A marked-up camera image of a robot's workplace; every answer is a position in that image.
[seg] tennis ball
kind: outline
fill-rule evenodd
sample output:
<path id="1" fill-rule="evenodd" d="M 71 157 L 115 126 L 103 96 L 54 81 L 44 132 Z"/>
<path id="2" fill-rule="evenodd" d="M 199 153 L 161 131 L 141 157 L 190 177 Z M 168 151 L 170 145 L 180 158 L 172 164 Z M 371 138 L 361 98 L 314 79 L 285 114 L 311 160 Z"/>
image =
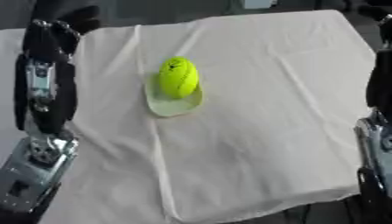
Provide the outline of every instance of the tennis ball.
<path id="1" fill-rule="evenodd" d="M 168 59 L 159 70 L 161 90 L 172 98 L 180 99 L 190 95 L 198 84 L 198 70 L 184 57 Z"/>

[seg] tablecloth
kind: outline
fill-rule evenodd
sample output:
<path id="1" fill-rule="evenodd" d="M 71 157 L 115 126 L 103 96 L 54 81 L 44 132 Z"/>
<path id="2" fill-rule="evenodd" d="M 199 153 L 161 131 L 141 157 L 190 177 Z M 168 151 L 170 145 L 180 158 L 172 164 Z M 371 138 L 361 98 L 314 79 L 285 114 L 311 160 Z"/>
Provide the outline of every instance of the tablecloth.
<path id="1" fill-rule="evenodd" d="M 0 31 L 2 163 L 23 30 Z M 144 80 L 172 56 L 199 69 L 202 105 L 153 115 Z M 358 192 L 352 127 L 375 56 L 337 11 L 102 28 L 74 57 L 79 156 L 42 220 L 214 223 Z"/>

